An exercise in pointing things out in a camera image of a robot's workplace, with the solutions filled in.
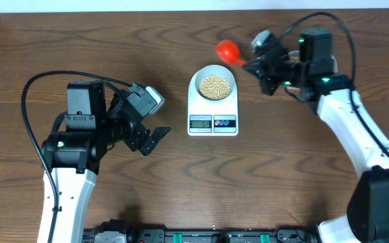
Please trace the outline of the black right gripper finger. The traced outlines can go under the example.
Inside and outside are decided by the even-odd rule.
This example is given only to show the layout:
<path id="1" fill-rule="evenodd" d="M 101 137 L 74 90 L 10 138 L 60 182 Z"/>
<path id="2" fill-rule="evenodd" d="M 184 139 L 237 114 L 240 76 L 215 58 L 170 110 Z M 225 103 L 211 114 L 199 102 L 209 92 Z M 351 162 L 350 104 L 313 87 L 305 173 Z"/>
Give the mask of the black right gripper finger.
<path id="1" fill-rule="evenodd" d="M 262 93 L 272 96 L 279 87 L 279 81 L 274 73 L 257 72 L 255 76 L 259 80 Z"/>
<path id="2" fill-rule="evenodd" d="M 252 59 L 242 68 L 256 78 L 266 78 L 269 75 L 269 61 L 264 58 Z"/>

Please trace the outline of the red measuring scoop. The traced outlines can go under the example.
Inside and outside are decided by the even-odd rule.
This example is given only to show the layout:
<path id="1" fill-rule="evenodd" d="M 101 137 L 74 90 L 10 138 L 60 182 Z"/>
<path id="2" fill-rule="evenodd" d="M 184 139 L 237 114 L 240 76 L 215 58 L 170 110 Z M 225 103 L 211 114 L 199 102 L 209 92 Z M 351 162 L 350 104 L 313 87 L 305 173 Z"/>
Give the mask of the red measuring scoop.
<path id="1" fill-rule="evenodd" d="M 240 49 L 231 40 L 222 40 L 215 46 L 217 56 L 230 65 L 246 65 L 247 62 L 241 58 Z"/>

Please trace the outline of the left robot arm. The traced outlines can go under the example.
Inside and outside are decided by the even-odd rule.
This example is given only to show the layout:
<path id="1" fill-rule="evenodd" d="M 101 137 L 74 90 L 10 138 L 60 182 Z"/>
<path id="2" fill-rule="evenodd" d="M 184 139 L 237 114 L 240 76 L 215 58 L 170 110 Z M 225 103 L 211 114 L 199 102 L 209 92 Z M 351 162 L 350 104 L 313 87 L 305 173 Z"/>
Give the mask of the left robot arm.
<path id="1" fill-rule="evenodd" d="M 51 178 L 43 180 L 39 242 L 81 242 L 100 161 L 108 150 L 124 142 L 147 156 L 171 130 L 148 130 L 141 123 L 165 103 L 151 86 L 134 83 L 120 90 L 101 80 L 77 80 L 68 84 L 67 95 L 68 111 L 57 117 L 41 147 Z"/>

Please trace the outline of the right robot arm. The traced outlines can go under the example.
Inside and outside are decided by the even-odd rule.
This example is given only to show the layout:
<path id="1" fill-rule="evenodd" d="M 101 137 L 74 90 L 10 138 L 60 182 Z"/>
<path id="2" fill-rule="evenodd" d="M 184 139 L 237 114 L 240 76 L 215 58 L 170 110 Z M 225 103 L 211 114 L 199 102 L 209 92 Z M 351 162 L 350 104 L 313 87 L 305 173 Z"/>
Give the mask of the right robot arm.
<path id="1" fill-rule="evenodd" d="M 346 214 L 318 223 L 309 242 L 385 242 L 389 240 L 389 140 L 364 108 L 351 79 L 340 73 L 325 28 L 301 32 L 298 51 L 288 51 L 269 31 L 251 43 L 255 58 L 244 70 L 273 95 L 280 86 L 300 90 L 349 156 L 358 182 Z"/>

